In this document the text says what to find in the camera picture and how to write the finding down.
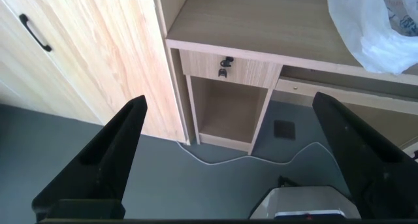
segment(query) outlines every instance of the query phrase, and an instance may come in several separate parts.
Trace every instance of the desk drawer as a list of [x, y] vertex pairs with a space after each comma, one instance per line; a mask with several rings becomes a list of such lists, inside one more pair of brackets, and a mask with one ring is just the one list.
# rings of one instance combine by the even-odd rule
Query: desk drawer
[[276, 90], [418, 115], [418, 88], [408, 84], [284, 66]]
[[221, 61], [226, 56], [180, 50], [183, 73], [190, 76], [245, 84], [261, 88], [274, 88], [281, 66], [277, 63], [234, 58], [231, 67], [225, 67], [227, 77], [218, 76]]

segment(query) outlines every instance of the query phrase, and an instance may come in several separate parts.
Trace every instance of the open shelf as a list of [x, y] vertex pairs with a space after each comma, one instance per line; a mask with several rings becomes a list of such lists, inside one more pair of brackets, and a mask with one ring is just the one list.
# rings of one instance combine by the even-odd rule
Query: open shelf
[[191, 76], [198, 142], [250, 151], [267, 89]]
[[364, 70], [337, 32], [327, 0], [187, 0], [167, 44], [418, 86], [418, 65], [399, 76]]

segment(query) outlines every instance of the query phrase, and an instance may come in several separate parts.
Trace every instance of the drawer lock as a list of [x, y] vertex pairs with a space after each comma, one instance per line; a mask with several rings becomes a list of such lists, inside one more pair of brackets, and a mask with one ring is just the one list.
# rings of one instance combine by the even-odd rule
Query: drawer lock
[[217, 72], [217, 76], [223, 76], [223, 77], [227, 77], [227, 70], [225, 69], [225, 67], [231, 67], [231, 62], [234, 61], [233, 57], [226, 57], [225, 60], [221, 61], [221, 67], [220, 70]]

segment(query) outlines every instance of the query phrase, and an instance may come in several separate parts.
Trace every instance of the plastic bag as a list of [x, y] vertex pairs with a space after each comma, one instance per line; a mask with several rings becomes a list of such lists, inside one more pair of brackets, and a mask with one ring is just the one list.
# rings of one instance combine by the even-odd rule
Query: plastic bag
[[418, 63], [418, 0], [328, 0], [328, 7], [367, 71], [400, 74]]

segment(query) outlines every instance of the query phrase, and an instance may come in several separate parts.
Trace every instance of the silver metal part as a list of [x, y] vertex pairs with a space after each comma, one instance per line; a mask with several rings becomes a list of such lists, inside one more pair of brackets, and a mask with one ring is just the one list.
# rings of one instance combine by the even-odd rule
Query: silver metal part
[[337, 190], [321, 187], [281, 187], [273, 189], [250, 219], [274, 219], [276, 216], [303, 214], [341, 214], [361, 218], [357, 207]]

